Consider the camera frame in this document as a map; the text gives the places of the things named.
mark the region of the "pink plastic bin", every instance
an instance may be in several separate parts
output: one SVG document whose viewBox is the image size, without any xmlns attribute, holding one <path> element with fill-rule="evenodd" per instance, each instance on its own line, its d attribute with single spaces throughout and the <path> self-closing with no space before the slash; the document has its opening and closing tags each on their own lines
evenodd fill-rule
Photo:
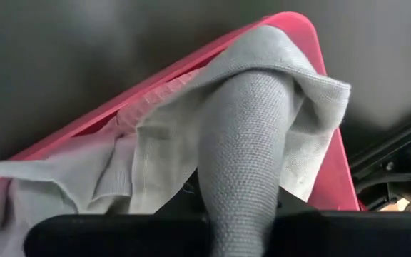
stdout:
<svg viewBox="0 0 411 257">
<path fill-rule="evenodd" d="M 211 59 L 230 46 L 239 35 L 248 29 L 264 24 L 282 29 L 308 57 L 317 72 L 326 75 L 316 31 L 310 21 L 301 14 L 279 13 L 216 39 L 15 155 L 12 160 L 40 159 L 71 137 L 96 132 L 125 105 L 138 102 L 147 92 L 165 82 L 205 66 Z M 359 211 L 345 149 L 338 129 L 334 133 L 308 202 L 322 210 Z"/>
</svg>

